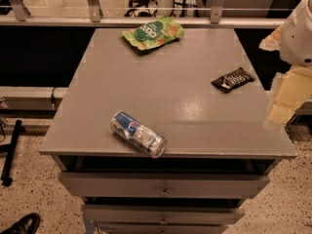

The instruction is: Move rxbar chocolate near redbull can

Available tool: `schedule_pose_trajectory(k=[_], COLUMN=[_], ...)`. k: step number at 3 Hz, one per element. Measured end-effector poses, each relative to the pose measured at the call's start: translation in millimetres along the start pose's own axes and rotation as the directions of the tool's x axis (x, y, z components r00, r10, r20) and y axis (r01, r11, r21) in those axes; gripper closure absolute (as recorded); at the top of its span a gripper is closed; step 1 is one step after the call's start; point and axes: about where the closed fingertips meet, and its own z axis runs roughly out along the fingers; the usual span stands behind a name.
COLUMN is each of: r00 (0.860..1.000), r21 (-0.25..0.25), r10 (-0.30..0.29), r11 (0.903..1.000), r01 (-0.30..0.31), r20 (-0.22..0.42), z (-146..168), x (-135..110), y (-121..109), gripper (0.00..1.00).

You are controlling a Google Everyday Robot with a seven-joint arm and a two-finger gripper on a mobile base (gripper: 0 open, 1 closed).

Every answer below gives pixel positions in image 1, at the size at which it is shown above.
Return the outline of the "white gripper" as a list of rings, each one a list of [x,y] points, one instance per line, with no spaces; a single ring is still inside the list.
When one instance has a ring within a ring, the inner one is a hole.
[[[259,48],[279,51],[281,60],[292,66],[286,73],[277,73],[271,84],[266,121],[286,125],[298,108],[312,96],[312,11],[311,0],[301,0],[285,20]]]

